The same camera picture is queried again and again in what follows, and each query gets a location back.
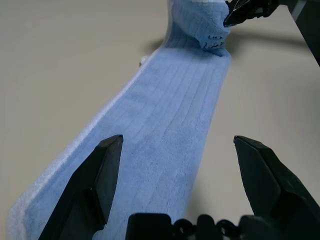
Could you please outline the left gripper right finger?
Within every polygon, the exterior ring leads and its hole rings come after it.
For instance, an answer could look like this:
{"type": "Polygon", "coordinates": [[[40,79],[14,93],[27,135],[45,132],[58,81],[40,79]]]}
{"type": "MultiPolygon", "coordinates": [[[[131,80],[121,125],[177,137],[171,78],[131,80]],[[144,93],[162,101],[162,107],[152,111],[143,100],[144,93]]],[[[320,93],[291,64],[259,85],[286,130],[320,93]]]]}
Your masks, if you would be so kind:
{"type": "Polygon", "coordinates": [[[318,240],[320,207],[300,179],[263,143],[240,135],[233,143],[254,215],[271,221],[282,240],[318,240]]]}

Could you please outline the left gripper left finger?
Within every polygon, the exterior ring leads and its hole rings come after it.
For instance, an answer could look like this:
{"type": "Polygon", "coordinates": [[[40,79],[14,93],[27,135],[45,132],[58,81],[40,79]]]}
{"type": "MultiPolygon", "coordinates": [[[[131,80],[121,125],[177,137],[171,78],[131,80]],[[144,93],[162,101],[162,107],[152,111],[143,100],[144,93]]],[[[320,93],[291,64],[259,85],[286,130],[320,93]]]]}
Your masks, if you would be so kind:
{"type": "Polygon", "coordinates": [[[102,140],[74,171],[39,239],[91,240],[108,222],[118,182],[123,136],[102,140]]]}

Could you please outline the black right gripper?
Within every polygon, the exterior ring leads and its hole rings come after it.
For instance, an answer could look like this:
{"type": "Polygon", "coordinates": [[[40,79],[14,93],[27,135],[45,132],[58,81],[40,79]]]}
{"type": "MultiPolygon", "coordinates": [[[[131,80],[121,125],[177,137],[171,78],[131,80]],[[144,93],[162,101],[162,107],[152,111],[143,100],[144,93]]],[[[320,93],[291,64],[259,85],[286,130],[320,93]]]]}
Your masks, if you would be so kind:
{"type": "Polygon", "coordinates": [[[223,21],[224,26],[235,26],[253,18],[267,18],[280,5],[280,0],[226,0],[229,13],[223,21]]]}

